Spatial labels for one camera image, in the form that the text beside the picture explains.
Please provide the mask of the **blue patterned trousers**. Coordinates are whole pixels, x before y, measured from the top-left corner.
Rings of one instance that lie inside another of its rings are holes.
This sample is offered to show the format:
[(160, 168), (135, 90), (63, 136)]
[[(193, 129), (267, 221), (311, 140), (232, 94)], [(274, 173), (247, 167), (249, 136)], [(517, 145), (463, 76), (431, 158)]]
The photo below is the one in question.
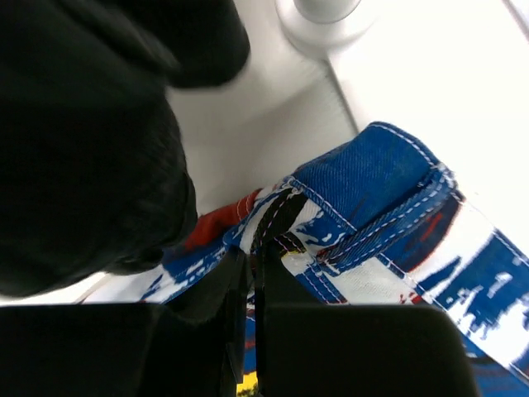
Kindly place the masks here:
[(384, 122), (277, 184), (202, 215), (152, 270), (105, 276), (89, 303), (166, 303), (231, 249), (268, 247), (324, 304), (426, 304), (462, 333), (484, 396), (528, 393), (528, 256), (416, 137)]

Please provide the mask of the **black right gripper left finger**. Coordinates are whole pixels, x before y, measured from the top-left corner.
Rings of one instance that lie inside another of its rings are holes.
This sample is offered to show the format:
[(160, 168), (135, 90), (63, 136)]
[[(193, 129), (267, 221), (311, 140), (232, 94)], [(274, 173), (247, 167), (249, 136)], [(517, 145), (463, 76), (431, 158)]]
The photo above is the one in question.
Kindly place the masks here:
[(232, 249), (167, 304), (1, 310), (4, 396), (233, 396), (242, 381), (249, 271)]

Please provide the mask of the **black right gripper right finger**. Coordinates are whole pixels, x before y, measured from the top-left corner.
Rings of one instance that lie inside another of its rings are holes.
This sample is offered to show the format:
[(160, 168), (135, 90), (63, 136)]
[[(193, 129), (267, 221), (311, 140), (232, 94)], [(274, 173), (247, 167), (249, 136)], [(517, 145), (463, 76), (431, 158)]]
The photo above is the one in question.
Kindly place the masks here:
[(460, 334), (430, 306), (324, 304), (275, 247), (256, 260), (263, 396), (476, 396)]

